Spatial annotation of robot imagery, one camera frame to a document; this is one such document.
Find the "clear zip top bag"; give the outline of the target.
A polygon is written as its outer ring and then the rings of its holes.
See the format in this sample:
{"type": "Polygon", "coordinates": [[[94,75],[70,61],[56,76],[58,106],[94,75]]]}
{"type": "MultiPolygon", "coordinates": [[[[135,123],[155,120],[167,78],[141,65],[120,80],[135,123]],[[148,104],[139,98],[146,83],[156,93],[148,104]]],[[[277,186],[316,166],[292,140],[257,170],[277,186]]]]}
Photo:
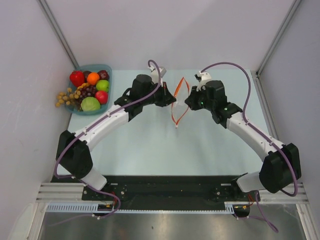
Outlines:
{"type": "Polygon", "coordinates": [[[188,98],[191,92],[191,87],[184,77],[179,81],[173,96],[176,101],[171,104],[171,120],[173,121],[175,128],[177,129],[180,121],[186,115],[189,110],[185,100],[188,98]]]}

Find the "orange fruit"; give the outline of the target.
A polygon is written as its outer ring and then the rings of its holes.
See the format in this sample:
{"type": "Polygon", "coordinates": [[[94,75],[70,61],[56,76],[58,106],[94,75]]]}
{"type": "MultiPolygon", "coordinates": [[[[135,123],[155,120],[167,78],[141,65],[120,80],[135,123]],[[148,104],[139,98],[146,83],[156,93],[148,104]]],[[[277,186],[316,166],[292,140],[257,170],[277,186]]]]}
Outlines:
{"type": "Polygon", "coordinates": [[[87,76],[87,83],[90,85],[96,85],[97,82],[100,80],[100,76],[97,72],[91,72],[87,76]]]}

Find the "green cabbage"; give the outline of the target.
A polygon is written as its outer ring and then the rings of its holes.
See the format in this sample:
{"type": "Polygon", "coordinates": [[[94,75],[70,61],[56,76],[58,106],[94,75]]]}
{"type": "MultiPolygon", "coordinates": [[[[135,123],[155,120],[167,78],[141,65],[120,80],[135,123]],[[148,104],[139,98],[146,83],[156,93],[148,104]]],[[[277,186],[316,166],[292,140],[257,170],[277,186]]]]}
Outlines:
{"type": "Polygon", "coordinates": [[[101,108],[100,102],[95,97],[91,96],[84,98],[80,106],[84,112],[96,111],[101,108]]]}

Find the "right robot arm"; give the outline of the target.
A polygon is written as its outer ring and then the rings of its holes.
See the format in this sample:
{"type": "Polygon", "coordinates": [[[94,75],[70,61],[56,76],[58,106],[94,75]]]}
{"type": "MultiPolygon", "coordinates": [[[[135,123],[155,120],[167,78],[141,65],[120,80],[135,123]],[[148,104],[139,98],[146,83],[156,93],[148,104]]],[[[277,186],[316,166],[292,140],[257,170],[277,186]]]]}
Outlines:
{"type": "Polygon", "coordinates": [[[192,111],[208,110],[216,124],[241,138],[261,159],[261,170],[235,179],[236,185],[230,188],[235,200],[242,201],[251,191],[283,192],[289,184],[294,185],[291,196],[297,195],[301,177],[298,148],[293,143],[282,143],[249,122],[244,111],[227,100],[221,81],[210,80],[193,86],[185,103],[192,111]]]}

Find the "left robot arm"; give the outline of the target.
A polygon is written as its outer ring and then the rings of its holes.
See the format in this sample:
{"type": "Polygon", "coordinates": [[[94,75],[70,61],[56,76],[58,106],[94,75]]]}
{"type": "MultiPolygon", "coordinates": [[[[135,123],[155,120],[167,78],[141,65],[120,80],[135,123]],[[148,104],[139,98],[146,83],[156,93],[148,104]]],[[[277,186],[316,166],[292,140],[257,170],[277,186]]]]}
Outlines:
{"type": "Polygon", "coordinates": [[[98,199],[107,199],[111,188],[94,168],[91,151],[104,137],[140,114],[145,106],[167,107],[175,101],[165,82],[154,83],[149,75],[137,75],[132,86],[103,115],[76,132],[65,130],[60,134],[56,164],[93,188],[98,199]]]}

